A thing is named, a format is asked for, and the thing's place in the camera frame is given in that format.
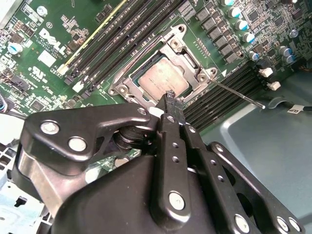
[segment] green circuit board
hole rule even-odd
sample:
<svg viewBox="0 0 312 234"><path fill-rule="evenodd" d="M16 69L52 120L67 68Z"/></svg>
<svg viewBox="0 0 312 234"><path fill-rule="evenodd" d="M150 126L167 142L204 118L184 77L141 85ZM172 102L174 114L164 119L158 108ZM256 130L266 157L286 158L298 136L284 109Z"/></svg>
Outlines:
<svg viewBox="0 0 312 234"><path fill-rule="evenodd" d="M133 53L125 56L117 66L114 66L88 98L81 98L83 90L81 92L73 90L76 81L71 84L64 82L66 75L72 72L72 68L64 74L58 72L62 64L65 64L79 47L84 46L86 40L97 31L104 20L107 19L107 25L116 20L114 17L109 19L107 17L121 2L24 0L7 26L0 30L0 93L14 103L15 109L24 115L38 111L125 102L121 96L109 95L108 88L116 73L132 60ZM120 10L131 12L134 11L131 8L132 3L138 0L124 2L127 6ZM170 6L175 0L166 2ZM184 24L187 27L184 42L204 68L212 66L217 68L218 80L225 79L227 74L249 61L250 51L256 51L260 58L268 57L272 62L272 68L276 70L276 76L280 79L290 76L293 72L290 64L283 61L278 53L280 46L291 48L295 60L310 59L312 56L309 52L312 48L310 43L312 14L305 0L300 0L296 4L282 4L277 0L235 0L233 6L241 10L239 18L248 23L247 31L255 36L252 43L242 41L245 32L235 28L238 18L230 18L228 16L230 7L221 5L219 0L185 0L180 3L161 24L152 29L144 43L137 45L136 52L142 50L157 35L163 34L173 26ZM155 4L157 0L150 0L147 8ZM44 16L40 16L38 12L38 8L42 6L47 10ZM200 19L198 13L203 10L207 16ZM204 28L203 24L210 18L213 18L214 24L220 28L220 36L225 36L228 43L231 42L231 53L236 54L235 59L226 60L220 53L216 40L212 38L211 31ZM150 22L145 22L144 25L148 28ZM291 34L294 30L298 33L295 37ZM11 43L21 45L22 50L17 54L10 53ZM93 50L99 50L98 45L99 42L95 42ZM115 50L97 69L98 73L105 71L121 52ZM105 51L90 61L81 74L88 72L88 69L91 69L104 54ZM11 82L12 77L16 76L27 84L26 90L21 91ZM85 88L92 82L92 79L86 81Z"/></svg>

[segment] black chip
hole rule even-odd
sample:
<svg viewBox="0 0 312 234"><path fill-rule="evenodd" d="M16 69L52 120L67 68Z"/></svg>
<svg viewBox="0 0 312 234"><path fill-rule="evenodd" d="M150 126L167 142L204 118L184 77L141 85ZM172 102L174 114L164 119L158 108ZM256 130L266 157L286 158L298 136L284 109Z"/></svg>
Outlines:
<svg viewBox="0 0 312 234"><path fill-rule="evenodd" d="M261 53L263 51L263 47L262 45L257 45L253 51L255 51L256 53Z"/></svg>
<svg viewBox="0 0 312 234"><path fill-rule="evenodd" d="M262 42L262 45L263 45L263 46L265 46L265 45L267 45L267 44L269 44L269 41L268 41L268 40L265 40L264 42Z"/></svg>
<svg viewBox="0 0 312 234"><path fill-rule="evenodd" d="M220 13L219 13L218 11L214 12L213 15L212 15L212 17L213 17L214 19L216 19L216 18L218 18L218 17L220 17L220 16L221 16L221 15L220 15Z"/></svg>
<svg viewBox="0 0 312 234"><path fill-rule="evenodd" d="M39 101L35 100L33 102L33 104L30 105L30 107L34 110L34 111L42 111L44 108L44 105L41 104Z"/></svg>
<svg viewBox="0 0 312 234"><path fill-rule="evenodd" d="M266 5L268 8L274 8L275 7L275 3L272 1L268 2Z"/></svg>
<svg viewBox="0 0 312 234"><path fill-rule="evenodd" d="M229 44L232 45L236 42L236 40L234 38L232 38L231 40L229 40Z"/></svg>
<svg viewBox="0 0 312 234"><path fill-rule="evenodd" d="M207 3L207 5L206 5L206 9L211 9L211 8L213 8L214 7L214 4L212 3L212 1L210 1L209 3Z"/></svg>
<svg viewBox="0 0 312 234"><path fill-rule="evenodd" d="M293 12L292 17L293 17L294 20L297 20L300 17L302 17L302 10L298 9L295 12Z"/></svg>
<svg viewBox="0 0 312 234"><path fill-rule="evenodd" d="M270 56L270 57L274 56L274 55L275 55L274 49L269 50L267 54L268 54L268 56Z"/></svg>
<svg viewBox="0 0 312 234"><path fill-rule="evenodd" d="M74 100L74 101L79 101L80 98L79 98L78 96L73 96L73 100Z"/></svg>
<svg viewBox="0 0 312 234"><path fill-rule="evenodd" d="M221 21L221 22L218 24L218 27L221 28L221 27L223 27L224 25L225 25L225 21L223 20L223 21Z"/></svg>
<svg viewBox="0 0 312 234"><path fill-rule="evenodd" d="M281 68L282 68L282 64L281 63L278 63L278 64L275 65L275 69L276 70L279 70Z"/></svg>
<svg viewBox="0 0 312 234"><path fill-rule="evenodd" d="M108 14L112 10L112 7L110 5L106 5L103 9L103 12L105 14Z"/></svg>
<svg viewBox="0 0 312 234"><path fill-rule="evenodd" d="M16 42L16 43L21 43L24 41L24 38L18 34L18 33L15 33L13 34L13 36L10 38L10 41L11 42Z"/></svg>
<svg viewBox="0 0 312 234"><path fill-rule="evenodd" d="M96 21L100 23L104 19L104 17L105 17L105 14L101 12L97 15Z"/></svg>
<svg viewBox="0 0 312 234"><path fill-rule="evenodd" d="M248 18L251 20L251 21L254 21L256 18L258 18L258 12L257 11L254 11L252 13L249 14Z"/></svg>
<svg viewBox="0 0 312 234"><path fill-rule="evenodd" d="M21 29L23 32L26 32L26 31L29 29L29 27L28 27L27 25L23 24L22 27L21 27L20 29Z"/></svg>
<svg viewBox="0 0 312 234"><path fill-rule="evenodd" d="M74 36L73 36L73 39L74 40L78 40L80 38L80 36L78 35L78 34L75 34Z"/></svg>
<svg viewBox="0 0 312 234"><path fill-rule="evenodd" d="M277 20L274 21L275 25L278 27L284 22L282 17L279 17Z"/></svg>
<svg viewBox="0 0 312 234"><path fill-rule="evenodd" d="M78 49L79 45L78 45L76 42L74 42L74 41L72 40L70 43L68 43L68 47L69 47L72 51L76 51L76 50Z"/></svg>
<svg viewBox="0 0 312 234"><path fill-rule="evenodd" d="M27 31L26 31L26 33L25 33L28 37L31 37L33 34L34 34L34 31L31 29L31 28L29 28Z"/></svg>
<svg viewBox="0 0 312 234"><path fill-rule="evenodd" d="M228 35L230 35L230 34L231 34L231 32L230 32L229 30L226 30L226 31L223 33L224 36L228 36Z"/></svg>
<svg viewBox="0 0 312 234"><path fill-rule="evenodd" d="M233 49L233 51L236 53L236 52L238 52L240 50L240 47L238 46L238 47L235 47L234 49Z"/></svg>

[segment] electrolytic capacitor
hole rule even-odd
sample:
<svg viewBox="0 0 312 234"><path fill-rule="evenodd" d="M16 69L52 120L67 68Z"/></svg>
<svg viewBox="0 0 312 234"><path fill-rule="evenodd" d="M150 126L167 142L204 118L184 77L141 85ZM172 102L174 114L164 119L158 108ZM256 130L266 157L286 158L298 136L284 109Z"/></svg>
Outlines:
<svg viewBox="0 0 312 234"><path fill-rule="evenodd" d="M240 16L240 8L236 6L232 6L228 11L228 16L231 18L237 18Z"/></svg>
<svg viewBox="0 0 312 234"><path fill-rule="evenodd" d="M23 51L22 45L18 43L10 43L7 48L8 52L12 55L17 55Z"/></svg>
<svg viewBox="0 0 312 234"><path fill-rule="evenodd" d="M283 56L282 60L287 64L291 64L294 62L294 56L293 55Z"/></svg>
<svg viewBox="0 0 312 234"><path fill-rule="evenodd" d="M234 0L221 0L222 6L233 6Z"/></svg>
<svg viewBox="0 0 312 234"><path fill-rule="evenodd" d="M259 59L259 54L255 53L254 51L250 51L248 53L248 57L252 60L252 61L258 61Z"/></svg>
<svg viewBox="0 0 312 234"><path fill-rule="evenodd" d="M235 23L235 28L238 30L246 30L249 28L247 21L239 19L238 21L236 21Z"/></svg>
<svg viewBox="0 0 312 234"><path fill-rule="evenodd" d="M280 55L286 56L286 57L288 57L289 55L291 55L292 52L293 52L293 51L292 51L290 48L286 47L286 46L281 46L281 47L279 48L279 50L278 50L278 53L279 53Z"/></svg>
<svg viewBox="0 0 312 234"><path fill-rule="evenodd" d="M244 33L242 40L247 43L251 43L254 41L254 34L252 33Z"/></svg>

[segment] ram slot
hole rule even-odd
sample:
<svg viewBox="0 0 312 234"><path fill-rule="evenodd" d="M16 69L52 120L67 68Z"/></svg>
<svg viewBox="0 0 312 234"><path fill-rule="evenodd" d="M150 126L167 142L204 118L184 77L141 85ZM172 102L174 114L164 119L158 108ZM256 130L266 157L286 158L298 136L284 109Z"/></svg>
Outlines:
<svg viewBox="0 0 312 234"><path fill-rule="evenodd" d="M125 60L133 51L135 51L138 47L138 45L141 45L151 34L152 31L154 31L159 25L161 25L167 17L180 5L182 5L185 2L185 0L170 0L164 2L162 5L162 10L158 14L153 14L149 17L147 22L149 23L148 27L139 28L134 32L134 35L138 36L132 36L128 42L129 44L125 47L125 45L121 45L117 51L120 53L118 56L105 67L105 70L103 70L99 75L97 75L98 78L94 82L91 83L88 90L84 92L82 95L83 98L87 98L90 96L91 92L93 92L107 77L107 75L118 66L121 62ZM98 62L97 70L95 70L93 73L90 74L89 77L95 76L99 72L99 68L105 61L100 60Z"/></svg>
<svg viewBox="0 0 312 234"><path fill-rule="evenodd" d="M134 6L131 6L131 12L137 13L142 11L142 8L144 9L149 3L153 2L154 0L138 0L136 1L136 4ZM104 32L102 35L98 37L97 40L94 41L94 48L91 53L89 53L86 57L84 57L76 66L74 69L75 72L82 71L85 69L90 62L92 62L99 54L103 52L103 48L105 45L112 43L113 38L118 37L120 33L123 31L123 29L131 22L135 17L137 17L139 14L127 14L125 15L122 20L120 20L118 23L113 22L112 24L108 27L105 28Z"/></svg>

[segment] screw hole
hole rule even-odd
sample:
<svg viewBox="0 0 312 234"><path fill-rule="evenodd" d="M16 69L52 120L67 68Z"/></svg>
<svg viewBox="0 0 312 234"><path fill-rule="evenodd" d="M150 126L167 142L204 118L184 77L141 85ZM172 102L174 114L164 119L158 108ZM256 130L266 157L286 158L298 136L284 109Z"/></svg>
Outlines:
<svg viewBox="0 0 312 234"><path fill-rule="evenodd" d="M176 157L176 156L172 157L172 161L175 162L175 163L179 163L180 162L179 158Z"/></svg>
<svg viewBox="0 0 312 234"><path fill-rule="evenodd" d="M221 182L224 182L224 179L222 176L218 175L218 179L221 181Z"/></svg>
<svg viewBox="0 0 312 234"><path fill-rule="evenodd" d="M174 147L174 148L179 148L179 145L178 144L176 144L176 143L172 143L172 146Z"/></svg>

